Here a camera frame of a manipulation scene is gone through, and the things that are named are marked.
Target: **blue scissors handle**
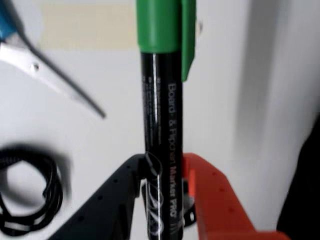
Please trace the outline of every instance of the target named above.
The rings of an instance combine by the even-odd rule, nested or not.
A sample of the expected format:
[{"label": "blue scissors handle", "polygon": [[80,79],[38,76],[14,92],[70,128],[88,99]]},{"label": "blue scissors handle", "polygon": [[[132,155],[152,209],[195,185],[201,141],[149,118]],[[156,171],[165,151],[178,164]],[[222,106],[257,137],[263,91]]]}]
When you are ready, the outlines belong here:
[{"label": "blue scissors handle", "polygon": [[0,0],[0,41],[4,41],[7,37],[16,32],[16,25],[4,4],[4,0]]}]

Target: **white wall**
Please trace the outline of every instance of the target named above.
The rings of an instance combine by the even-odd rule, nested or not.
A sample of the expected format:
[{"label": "white wall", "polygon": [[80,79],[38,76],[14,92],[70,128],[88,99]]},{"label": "white wall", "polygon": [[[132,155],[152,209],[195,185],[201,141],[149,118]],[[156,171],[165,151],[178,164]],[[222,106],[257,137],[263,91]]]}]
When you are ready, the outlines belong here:
[{"label": "white wall", "polygon": [[[40,5],[72,1],[12,2],[37,46],[44,27]],[[319,110],[320,2],[199,0],[198,20],[203,31],[184,84],[184,151],[222,170],[255,227],[274,230]],[[54,233],[123,161],[144,150],[138,49],[41,50],[94,96],[107,119],[0,63],[0,145],[44,146],[66,156],[70,169],[71,190],[61,211],[26,240]],[[23,189],[24,182],[40,179],[32,172],[23,166],[9,171],[10,187]],[[41,195],[41,184],[29,187]],[[21,197],[5,200],[17,212]],[[35,208],[41,199],[29,196],[29,203]],[[146,239],[142,200],[136,204],[131,239]],[[196,234],[188,230],[184,239]]]}]

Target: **beige tape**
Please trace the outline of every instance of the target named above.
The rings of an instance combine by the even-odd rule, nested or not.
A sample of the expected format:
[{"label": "beige tape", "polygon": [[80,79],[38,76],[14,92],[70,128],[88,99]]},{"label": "beige tape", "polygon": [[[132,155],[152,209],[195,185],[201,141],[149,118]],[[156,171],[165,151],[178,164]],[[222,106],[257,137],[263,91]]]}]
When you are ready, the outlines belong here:
[{"label": "beige tape", "polygon": [[131,4],[43,4],[40,47],[96,50],[137,47]]}]

